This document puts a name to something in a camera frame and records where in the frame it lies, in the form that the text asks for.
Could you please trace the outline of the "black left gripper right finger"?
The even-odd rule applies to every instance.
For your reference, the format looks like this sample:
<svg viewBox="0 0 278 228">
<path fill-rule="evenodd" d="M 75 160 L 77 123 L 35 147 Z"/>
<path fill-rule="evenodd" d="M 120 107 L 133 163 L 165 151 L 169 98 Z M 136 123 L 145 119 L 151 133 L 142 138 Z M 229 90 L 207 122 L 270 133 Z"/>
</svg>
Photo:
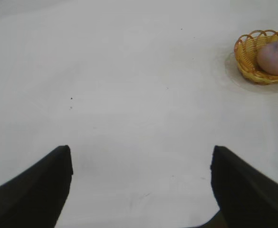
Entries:
<svg viewBox="0 0 278 228">
<path fill-rule="evenodd" d="M 215 146 L 211 187 L 230 228 L 278 228 L 278 183 L 224 146 Z"/>
</svg>

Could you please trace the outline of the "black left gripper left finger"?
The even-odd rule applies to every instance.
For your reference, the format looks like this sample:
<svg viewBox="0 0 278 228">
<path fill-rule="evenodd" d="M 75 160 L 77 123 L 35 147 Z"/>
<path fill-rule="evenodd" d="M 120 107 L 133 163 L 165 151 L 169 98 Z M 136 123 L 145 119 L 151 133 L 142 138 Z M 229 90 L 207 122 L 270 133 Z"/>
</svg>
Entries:
<svg viewBox="0 0 278 228">
<path fill-rule="evenodd" d="M 70 147 L 63 145 L 0 185 L 0 228 L 55 227 L 72 175 Z"/>
</svg>

